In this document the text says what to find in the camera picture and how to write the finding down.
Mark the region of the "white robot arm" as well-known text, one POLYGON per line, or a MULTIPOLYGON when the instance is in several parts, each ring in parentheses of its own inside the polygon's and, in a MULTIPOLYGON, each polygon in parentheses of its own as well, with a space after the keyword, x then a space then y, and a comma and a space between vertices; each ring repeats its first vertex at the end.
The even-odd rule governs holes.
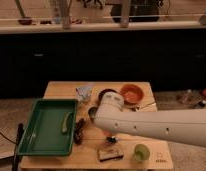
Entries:
POLYGON ((124 98, 108 92, 102 97, 94 124, 108 132, 206 147, 206 109, 125 111, 124 98))

